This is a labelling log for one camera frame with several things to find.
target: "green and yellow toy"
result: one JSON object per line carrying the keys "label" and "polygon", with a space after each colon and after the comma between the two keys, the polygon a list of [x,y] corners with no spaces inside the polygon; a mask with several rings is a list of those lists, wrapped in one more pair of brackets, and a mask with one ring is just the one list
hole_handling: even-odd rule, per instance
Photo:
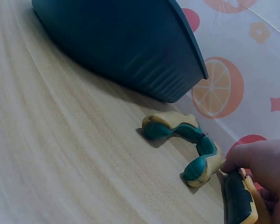
{"label": "green and yellow toy", "polygon": [[[205,184],[222,163],[220,147],[202,132],[192,114],[178,112],[154,113],[142,121],[144,135],[150,140],[169,137],[173,134],[196,144],[199,157],[190,162],[182,178],[191,187]],[[224,175],[223,200],[227,224],[271,224],[271,215],[244,169]]]}
{"label": "green and yellow toy", "polygon": [[227,224],[271,224],[264,200],[244,169],[226,176],[223,187]]}
{"label": "green and yellow toy", "polygon": [[142,128],[145,137],[150,140],[177,134],[196,144],[199,157],[182,173],[189,186],[199,187],[205,184],[219,170],[222,163],[221,149],[205,136],[192,114],[183,115],[174,111],[150,114],[143,119]]}

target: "wood grain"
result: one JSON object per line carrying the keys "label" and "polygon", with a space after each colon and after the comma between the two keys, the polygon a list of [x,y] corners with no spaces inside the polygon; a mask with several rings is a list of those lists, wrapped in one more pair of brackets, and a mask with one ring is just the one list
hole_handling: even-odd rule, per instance
{"label": "wood grain", "polygon": [[180,180],[194,146],[137,131],[168,110],[70,60],[29,0],[0,0],[0,224],[223,223],[217,177]]}

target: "red star print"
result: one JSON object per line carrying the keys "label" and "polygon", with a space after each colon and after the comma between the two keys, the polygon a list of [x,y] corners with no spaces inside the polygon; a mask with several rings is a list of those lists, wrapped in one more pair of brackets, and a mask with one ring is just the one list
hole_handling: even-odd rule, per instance
{"label": "red star print", "polygon": [[271,98],[271,112],[280,111],[280,97]]}

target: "orange flower print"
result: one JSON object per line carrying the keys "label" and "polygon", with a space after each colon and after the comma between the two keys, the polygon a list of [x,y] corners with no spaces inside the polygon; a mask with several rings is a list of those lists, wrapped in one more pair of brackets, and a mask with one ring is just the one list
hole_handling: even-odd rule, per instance
{"label": "orange flower print", "polygon": [[271,32],[262,22],[253,22],[250,26],[249,36],[254,38],[258,43],[264,43],[271,36]]}

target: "dark green bowl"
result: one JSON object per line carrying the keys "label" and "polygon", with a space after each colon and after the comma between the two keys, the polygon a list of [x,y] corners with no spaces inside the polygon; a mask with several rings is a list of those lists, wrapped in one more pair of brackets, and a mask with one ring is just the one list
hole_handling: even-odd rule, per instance
{"label": "dark green bowl", "polygon": [[161,101],[179,100],[207,71],[175,0],[32,0],[74,60]]}

